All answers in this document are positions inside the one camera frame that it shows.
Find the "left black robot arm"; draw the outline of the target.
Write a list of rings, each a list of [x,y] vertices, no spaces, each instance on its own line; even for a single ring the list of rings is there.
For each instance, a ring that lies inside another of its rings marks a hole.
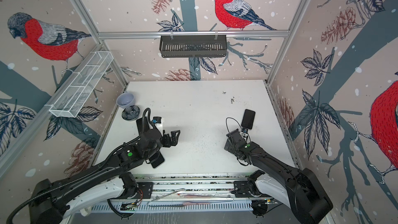
[[[101,163],[66,179],[36,184],[33,195],[7,218],[11,224],[24,207],[29,208],[32,224],[59,224],[75,212],[98,202],[138,196],[143,199],[131,170],[160,158],[162,147],[178,144],[180,131],[167,134],[150,129],[115,148]]]

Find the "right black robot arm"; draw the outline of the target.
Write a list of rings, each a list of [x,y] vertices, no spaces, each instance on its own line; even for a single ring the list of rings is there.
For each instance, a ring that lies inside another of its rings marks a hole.
[[[240,164],[257,168],[247,178],[246,188],[236,189],[236,195],[268,195],[289,207],[302,224],[318,224],[333,209],[332,201],[311,170],[283,163],[257,143],[247,142],[238,130],[227,134],[224,148]]]

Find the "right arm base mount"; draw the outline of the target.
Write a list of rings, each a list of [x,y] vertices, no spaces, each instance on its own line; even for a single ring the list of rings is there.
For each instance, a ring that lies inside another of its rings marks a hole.
[[[233,190],[230,192],[236,198],[273,198],[269,195],[262,194],[255,184],[247,180],[234,181]]]

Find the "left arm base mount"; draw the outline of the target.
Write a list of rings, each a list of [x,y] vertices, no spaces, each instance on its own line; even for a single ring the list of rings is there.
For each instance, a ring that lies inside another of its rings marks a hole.
[[[154,183],[138,182],[134,185],[123,185],[122,194],[114,199],[150,199],[153,191]]]

